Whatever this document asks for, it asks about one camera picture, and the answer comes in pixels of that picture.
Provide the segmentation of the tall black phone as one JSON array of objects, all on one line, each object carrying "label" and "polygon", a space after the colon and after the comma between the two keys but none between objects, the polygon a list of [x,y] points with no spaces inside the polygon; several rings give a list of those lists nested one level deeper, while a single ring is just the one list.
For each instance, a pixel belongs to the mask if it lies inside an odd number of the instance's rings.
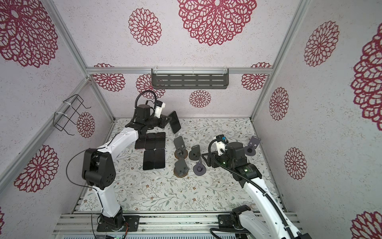
[{"label": "tall black phone", "polygon": [[155,166],[155,150],[145,150],[143,158],[143,167],[144,171],[152,170]]}]

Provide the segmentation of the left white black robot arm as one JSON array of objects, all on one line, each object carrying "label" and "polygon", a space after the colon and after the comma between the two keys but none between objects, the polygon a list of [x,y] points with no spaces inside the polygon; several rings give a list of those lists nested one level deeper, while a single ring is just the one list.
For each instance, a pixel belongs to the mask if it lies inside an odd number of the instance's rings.
[{"label": "left white black robot arm", "polygon": [[116,178],[113,160],[128,146],[144,138],[148,130],[164,128],[169,123],[171,118],[162,115],[164,107],[154,91],[141,92],[134,103],[133,117],[124,129],[105,144],[81,151],[84,154],[82,178],[87,183],[83,187],[96,194],[101,205],[99,222],[111,231],[120,231],[126,226],[122,206],[112,186]]}]

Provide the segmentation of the blue case phone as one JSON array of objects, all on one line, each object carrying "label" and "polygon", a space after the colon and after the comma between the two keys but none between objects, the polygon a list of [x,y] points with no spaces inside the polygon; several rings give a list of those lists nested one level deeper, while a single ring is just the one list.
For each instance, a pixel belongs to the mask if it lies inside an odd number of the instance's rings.
[{"label": "blue case phone", "polygon": [[157,132],[155,136],[155,149],[164,149],[166,147],[166,133]]}]

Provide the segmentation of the purple case phone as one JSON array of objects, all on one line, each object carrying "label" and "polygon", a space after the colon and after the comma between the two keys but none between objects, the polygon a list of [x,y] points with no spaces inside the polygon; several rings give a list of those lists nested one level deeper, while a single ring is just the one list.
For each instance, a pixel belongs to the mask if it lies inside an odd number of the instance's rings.
[{"label": "purple case phone", "polygon": [[145,148],[145,143],[146,143],[146,137],[140,137],[136,142],[135,142],[135,149],[144,149]]}]

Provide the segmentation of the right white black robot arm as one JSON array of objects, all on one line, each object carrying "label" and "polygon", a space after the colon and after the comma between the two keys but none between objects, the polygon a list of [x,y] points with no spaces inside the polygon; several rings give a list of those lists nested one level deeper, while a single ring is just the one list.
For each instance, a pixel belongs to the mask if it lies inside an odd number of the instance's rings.
[{"label": "right white black robot arm", "polygon": [[[210,147],[216,145],[216,151]],[[218,238],[216,232],[249,234],[255,239],[309,239],[308,233],[302,233],[295,226],[270,193],[258,168],[249,163],[242,143],[229,142],[224,135],[213,139],[208,152],[202,154],[208,166],[220,167],[233,176],[241,188],[252,198],[262,219],[247,205],[234,208],[230,212],[230,221],[222,222],[218,229],[210,229],[210,233]]]}]

